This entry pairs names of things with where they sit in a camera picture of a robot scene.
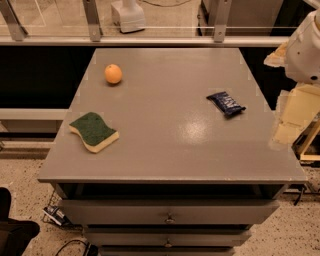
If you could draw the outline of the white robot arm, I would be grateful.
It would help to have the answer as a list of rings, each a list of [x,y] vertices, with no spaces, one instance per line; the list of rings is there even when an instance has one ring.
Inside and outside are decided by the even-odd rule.
[[[291,146],[320,112],[320,9],[309,13],[264,64],[283,67],[296,82],[289,93],[278,97],[270,147],[280,149]]]

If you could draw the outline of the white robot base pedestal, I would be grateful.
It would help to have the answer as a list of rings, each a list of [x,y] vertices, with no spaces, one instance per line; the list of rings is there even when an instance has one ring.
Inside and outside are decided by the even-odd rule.
[[[144,30],[145,14],[136,0],[116,0],[111,3],[113,23],[122,33],[132,33]]]

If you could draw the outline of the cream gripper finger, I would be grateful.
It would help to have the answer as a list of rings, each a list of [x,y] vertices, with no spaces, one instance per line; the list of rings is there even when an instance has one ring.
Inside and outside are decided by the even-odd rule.
[[[282,43],[275,51],[270,53],[264,60],[264,64],[269,67],[284,67],[288,43]]]
[[[319,112],[318,84],[297,83],[291,91],[282,90],[277,98],[269,147],[282,150],[292,146]]]

